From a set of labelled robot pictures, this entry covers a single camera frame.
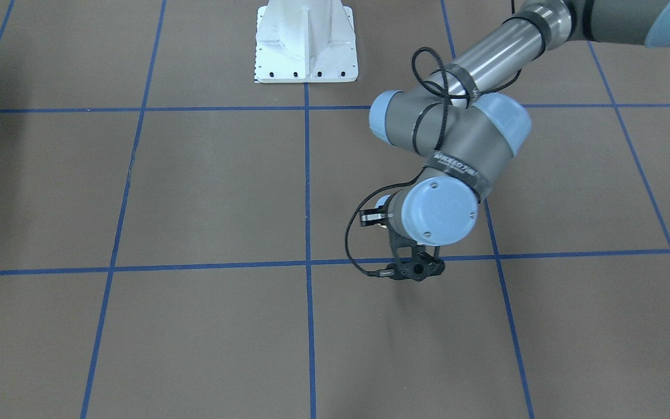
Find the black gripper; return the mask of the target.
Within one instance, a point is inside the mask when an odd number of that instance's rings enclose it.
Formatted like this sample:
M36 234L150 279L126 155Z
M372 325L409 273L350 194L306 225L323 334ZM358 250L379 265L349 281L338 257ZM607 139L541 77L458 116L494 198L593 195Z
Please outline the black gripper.
M393 198L392 194L385 194L381 196L374 209L361 210L361 227L364 226L380 226L381 228L389 228L389 202Z

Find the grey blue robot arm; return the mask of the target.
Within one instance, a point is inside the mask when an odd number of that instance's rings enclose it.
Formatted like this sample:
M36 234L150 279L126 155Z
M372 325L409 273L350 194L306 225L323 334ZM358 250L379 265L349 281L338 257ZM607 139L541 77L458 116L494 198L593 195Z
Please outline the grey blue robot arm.
M569 41L670 48L670 1L527 1L417 88L378 95L369 112L374 135L425 163L415 180L396 185L374 209L358 207L353 220L410 244L464 239L532 127L524 107L501 90Z

